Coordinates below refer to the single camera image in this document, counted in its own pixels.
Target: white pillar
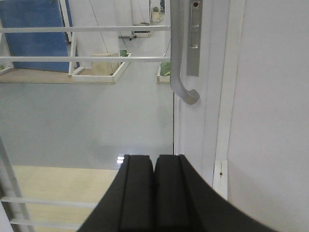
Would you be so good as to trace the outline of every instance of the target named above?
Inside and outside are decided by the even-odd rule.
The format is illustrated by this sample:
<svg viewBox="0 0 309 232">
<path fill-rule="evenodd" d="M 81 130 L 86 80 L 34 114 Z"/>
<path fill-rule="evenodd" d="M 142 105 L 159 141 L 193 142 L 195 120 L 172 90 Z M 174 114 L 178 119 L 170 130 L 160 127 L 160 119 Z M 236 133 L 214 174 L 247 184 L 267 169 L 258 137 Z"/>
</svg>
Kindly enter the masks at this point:
<svg viewBox="0 0 309 232">
<path fill-rule="evenodd" d="M 132 0 L 133 24 L 150 23 L 148 0 Z"/>
<path fill-rule="evenodd" d="M 165 0 L 165 10 L 164 10 L 164 25 L 170 25 L 170 6 L 169 6 L 170 0 Z M 170 41 L 170 31 L 165 32 L 165 44 L 166 47 L 169 45 Z M 167 56 L 170 56 L 170 45 L 169 50 L 167 51 Z"/>
<path fill-rule="evenodd" d="M 116 22 L 118 26 L 132 26 L 132 0 L 115 0 Z M 131 31 L 121 31 L 122 36 L 131 36 Z"/>
<path fill-rule="evenodd" d="M 117 26 L 113 1 L 70 0 L 72 24 L 74 27 Z M 118 53 L 118 33 L 79 32 L 77 34 L 77 51 L 79 56 L 91 56 L 98 53 Z M 89 62 L 82 66 L 91 67 Z"/>
</svg>

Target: door lock plate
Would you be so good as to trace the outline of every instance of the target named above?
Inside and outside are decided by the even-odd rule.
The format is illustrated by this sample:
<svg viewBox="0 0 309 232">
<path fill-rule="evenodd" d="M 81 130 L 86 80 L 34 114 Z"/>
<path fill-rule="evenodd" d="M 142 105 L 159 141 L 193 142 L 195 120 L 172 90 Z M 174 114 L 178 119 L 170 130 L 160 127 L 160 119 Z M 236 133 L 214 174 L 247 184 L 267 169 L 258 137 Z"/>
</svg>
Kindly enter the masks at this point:
<svg viewBox="0 0 309 232">
<path fill-rule="evenodd" d="M 187 76 L 199 75 L 202 10 L 202 0 L 190 0 L 187 47 Z"/>
</svg>

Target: blue panel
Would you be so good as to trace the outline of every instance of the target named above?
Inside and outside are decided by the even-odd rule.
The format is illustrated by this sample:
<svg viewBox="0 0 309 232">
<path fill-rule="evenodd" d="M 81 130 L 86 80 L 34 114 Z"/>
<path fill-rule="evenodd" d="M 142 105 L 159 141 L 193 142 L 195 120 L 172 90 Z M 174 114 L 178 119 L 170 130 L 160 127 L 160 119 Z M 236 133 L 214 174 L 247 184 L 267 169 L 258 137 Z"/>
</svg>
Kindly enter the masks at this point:
<svg viewBox="0 0 309 232">
<path fill-rule="evenodd" d="M 62 27 L 57 0 L 2 0 L 0 18 L 4 28 Z M 63 32 L 11 33 L 6 39 L 12 56 L 67 56 Z M 68 62 L 15 62 L 16 68 L 67 72 Z"/>
</svg>

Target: silver door handle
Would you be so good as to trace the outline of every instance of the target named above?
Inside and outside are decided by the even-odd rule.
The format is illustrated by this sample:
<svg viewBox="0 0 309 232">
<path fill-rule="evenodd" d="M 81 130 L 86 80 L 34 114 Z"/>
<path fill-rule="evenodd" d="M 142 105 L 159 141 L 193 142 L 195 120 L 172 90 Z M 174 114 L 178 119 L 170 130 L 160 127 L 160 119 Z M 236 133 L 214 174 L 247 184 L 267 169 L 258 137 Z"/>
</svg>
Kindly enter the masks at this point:
<svg viewBox="0 0 309 232">
<path fill-rule="evenodd" d="M 170 87 L 185 103 L 195 104 L 199 94 L 195 89 L 187 90 L 180 78 L 183 57 L 183 1 L 170 0 L 170 25 L 171 25 L 171 69 Z"/>
</svg>

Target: wooden floor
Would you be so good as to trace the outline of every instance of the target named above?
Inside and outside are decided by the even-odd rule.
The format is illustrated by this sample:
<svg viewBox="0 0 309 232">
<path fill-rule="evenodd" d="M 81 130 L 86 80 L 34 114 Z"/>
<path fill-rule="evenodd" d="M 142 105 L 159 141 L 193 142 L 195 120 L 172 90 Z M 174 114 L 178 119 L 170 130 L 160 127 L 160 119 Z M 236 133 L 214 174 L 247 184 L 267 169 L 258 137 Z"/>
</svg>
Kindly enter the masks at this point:
<svg viewBox="0 0 309 232">
<path fill-rule="evenodd" d="M 74 84 L 67 72 L 12 69 L 0 75 L 0 83 L 63 83 Z"/>
<path fill-rule="evenodd" d="M 97 203 L 117 170 L 14 166 L 23 197 Z M 92 209 L 27 204 L 32 220 L 82 224 Z M 36 232 L 73 230 L 35 227 Z"/>
</svg>

